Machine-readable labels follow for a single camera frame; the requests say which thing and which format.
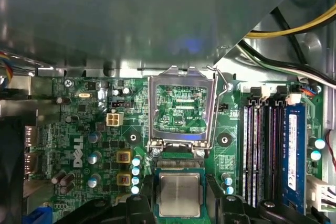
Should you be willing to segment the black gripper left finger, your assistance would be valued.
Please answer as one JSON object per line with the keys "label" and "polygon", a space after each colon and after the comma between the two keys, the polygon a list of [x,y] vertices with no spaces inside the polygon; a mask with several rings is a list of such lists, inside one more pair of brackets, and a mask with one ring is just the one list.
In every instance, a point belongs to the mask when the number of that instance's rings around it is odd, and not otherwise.
{"label": "black gripper left finger", "polygon": [[140,193],[112,205],[95,199],[80,208],[76,223],[156,223],[153,213],[154,175],[144,178]]}

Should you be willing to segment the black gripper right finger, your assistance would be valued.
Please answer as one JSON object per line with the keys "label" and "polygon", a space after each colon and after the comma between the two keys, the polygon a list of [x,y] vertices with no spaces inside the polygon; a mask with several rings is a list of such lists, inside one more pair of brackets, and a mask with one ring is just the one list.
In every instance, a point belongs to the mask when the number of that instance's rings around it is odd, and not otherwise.
{"label": "black gripper right finger", "polygon": [[206,211],[211,223],[326,223],[326,217],[310,218],[270,200],[252,207],[239,195],[227,195],[212,174],[206,174]]}

